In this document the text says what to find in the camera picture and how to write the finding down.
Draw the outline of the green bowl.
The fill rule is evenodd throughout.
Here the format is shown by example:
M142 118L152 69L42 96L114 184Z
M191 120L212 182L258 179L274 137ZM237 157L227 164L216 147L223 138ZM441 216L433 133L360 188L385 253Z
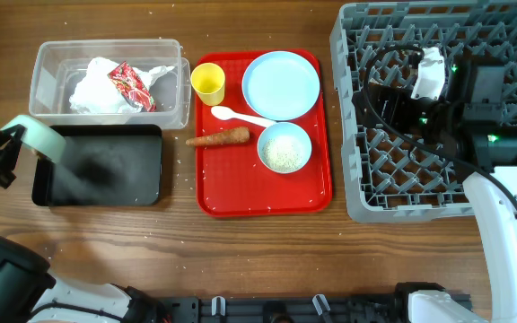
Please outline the green bowl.
M58 132L48 127L36 118L19 115L8 122L1 130L8 130L15 126L23 126L21 141L23 145L44 155L54 163L60 163L66 150L67 142Z

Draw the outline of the white napkin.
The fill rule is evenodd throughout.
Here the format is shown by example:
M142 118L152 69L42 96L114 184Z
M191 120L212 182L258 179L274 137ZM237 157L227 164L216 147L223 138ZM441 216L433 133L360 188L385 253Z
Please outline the white napkin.
M75 86L74 93L69 98L70 109L78 114L147 112L128 105L108 78L107 74L120 64L104 57L94 58L87 66L85 77ZM150 88L159 78L175 69L173 65L159 65L148 71L131 67L138 73L153 98Z

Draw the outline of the light blue plate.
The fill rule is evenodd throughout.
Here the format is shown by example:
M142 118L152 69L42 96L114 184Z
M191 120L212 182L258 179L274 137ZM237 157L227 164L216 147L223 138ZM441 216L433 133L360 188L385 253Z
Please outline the light blue plate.
M306 58L289 51L271 51L246 68L241 91L250 108L263 118L300 118L316 104L320 78Z

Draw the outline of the light blue bowl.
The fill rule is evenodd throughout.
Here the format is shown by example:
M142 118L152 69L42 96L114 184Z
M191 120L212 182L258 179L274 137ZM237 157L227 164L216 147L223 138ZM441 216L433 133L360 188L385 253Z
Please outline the light blue bowl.
M290 174L302 169L312 155L309 135L300 126L279 122L267 127L258 137L260 161L279 174Z

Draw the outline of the white rice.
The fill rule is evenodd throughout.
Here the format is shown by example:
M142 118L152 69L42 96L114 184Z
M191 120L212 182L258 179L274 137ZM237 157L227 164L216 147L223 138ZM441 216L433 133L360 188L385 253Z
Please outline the white rice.
M304 151L294 137L279 136L267 140L262 148L262 158L271 170L290 173L302 167Z

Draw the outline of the red snack wrapper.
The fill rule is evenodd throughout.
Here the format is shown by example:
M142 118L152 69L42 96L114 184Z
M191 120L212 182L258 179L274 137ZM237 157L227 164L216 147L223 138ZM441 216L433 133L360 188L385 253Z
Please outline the red snack wrapper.
M153 96L138 73L126 61L115 67L107 76L128 105L141 111L156 110Z

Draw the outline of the orange carrot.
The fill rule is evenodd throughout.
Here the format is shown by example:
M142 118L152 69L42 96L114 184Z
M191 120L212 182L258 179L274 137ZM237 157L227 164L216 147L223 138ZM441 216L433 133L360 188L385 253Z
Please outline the orange carrot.
M247 127L236 127L220 133L188 139L186 141L186 145L194 147L208 147L224 144L245 144L249 140L249 129Z

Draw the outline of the yellow plastic cup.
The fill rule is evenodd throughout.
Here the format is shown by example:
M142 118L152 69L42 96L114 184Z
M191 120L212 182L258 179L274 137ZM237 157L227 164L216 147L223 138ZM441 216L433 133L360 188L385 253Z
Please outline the yellow plastic cup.
M220 105L225 95L226 76L215 63L198 65L191 73L191 85L207 106Z

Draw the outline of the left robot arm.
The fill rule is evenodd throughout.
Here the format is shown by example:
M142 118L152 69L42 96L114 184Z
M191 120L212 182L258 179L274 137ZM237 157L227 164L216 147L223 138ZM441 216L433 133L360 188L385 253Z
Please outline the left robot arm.
M14 181L32 127L0 130L0 188ZM133 287L61 279L36 252L0 236L0 322L169 322L161 301Z

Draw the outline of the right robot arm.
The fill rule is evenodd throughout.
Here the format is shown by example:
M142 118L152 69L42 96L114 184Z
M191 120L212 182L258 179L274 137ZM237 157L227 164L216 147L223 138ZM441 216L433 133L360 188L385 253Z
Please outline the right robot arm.
M459 57L444 99L364 80L353 100L366 127L453 163L482 239L492 320L517 322L517 126L500 120L504 75L498 60Z

